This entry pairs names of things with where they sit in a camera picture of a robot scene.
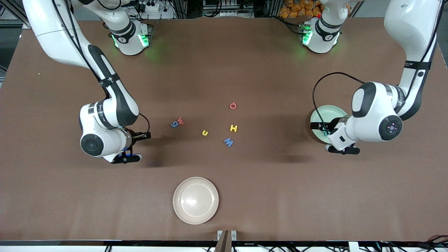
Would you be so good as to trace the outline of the green plate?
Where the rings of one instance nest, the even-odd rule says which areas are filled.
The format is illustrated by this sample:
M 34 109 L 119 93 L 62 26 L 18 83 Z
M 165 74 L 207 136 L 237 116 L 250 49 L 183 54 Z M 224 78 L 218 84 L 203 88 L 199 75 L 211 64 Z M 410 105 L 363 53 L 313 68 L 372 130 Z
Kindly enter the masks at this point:
M 343 117 L 343 116 L 348 115 L 341 108 L 332 106 L 332 105 L 323 105 L 321 107 L 318 107 L 318 112 L 320 113 L 320 115 L 325 123 L 330 123 L 331 120 L 333 120 L 334 118 Z M 310 123 L 311 122 L 322 122 L 321 118 L 319 117 L 319 115 L 316 111 L 314 111 L 310 117 Z M 329 141 L 328 137 L 323 135 L 323 131 L 312 129 L 312 132 L 322 142 L 324 142 L 326 144 L 331 143 Z

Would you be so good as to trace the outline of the beige plate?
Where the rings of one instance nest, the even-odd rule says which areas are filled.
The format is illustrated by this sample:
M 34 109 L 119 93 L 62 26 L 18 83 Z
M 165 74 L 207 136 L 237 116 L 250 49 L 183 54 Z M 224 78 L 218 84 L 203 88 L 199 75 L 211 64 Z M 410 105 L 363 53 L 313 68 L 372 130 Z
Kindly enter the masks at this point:
M 187 178 L 177 186 L 173 194 L 175 214 L 190 225 L 200 225 L 211 220 L 218 206 L 217 188 L 203 177 Z

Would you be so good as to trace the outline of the orange packets pile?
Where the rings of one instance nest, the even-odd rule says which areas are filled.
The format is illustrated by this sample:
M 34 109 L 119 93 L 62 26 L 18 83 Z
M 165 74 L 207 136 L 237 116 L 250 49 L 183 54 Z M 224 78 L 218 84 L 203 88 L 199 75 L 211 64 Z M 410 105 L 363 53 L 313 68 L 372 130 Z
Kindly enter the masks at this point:
M 320 0 L 283 0 L 279 16 L 286 18 L 296 18 L 298 16 L 320 17 L 325 5 Z

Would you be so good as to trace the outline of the white power strip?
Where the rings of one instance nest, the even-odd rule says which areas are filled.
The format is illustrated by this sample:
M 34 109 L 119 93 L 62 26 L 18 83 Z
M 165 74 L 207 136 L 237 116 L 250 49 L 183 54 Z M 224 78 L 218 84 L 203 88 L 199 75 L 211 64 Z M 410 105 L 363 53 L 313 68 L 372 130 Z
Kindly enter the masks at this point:
M 136 16 L 144 20 L 176 19 L 171 0 L 135 0 Z

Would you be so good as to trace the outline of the black electronics rack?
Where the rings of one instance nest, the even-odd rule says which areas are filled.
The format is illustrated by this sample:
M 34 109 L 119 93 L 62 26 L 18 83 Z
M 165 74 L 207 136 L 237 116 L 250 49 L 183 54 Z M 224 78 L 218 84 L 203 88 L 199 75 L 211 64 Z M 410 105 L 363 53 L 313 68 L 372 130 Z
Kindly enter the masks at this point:
M 251 18 L 255 11 L 253 0 L 203 0 L 202 16 Z

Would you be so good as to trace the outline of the aluminium frame beam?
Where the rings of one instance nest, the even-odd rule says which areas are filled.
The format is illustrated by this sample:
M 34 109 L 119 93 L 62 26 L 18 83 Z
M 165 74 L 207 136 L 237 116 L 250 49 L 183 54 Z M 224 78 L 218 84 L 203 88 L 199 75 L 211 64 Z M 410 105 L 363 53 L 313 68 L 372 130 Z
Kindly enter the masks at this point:
M 31 28 L 22 0 L 0 0 L 0 28 Z

